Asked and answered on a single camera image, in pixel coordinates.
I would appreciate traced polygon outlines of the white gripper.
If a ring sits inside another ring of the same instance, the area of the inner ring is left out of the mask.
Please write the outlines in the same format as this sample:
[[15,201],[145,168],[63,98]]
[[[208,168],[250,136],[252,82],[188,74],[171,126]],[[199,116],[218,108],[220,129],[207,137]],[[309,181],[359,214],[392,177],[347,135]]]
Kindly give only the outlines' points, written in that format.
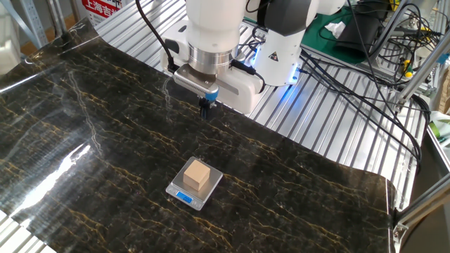
[[211,118],[216,100],[241,113],[252,112],[262,97],[264,82],[241,69],[244,64],[237,59],[239,50],[203,52],[188,43],[187,34],[188,21],[182,20],[170,27],[162,39],[178,67],[172,72],[175,83],[200,97],[200,116]]

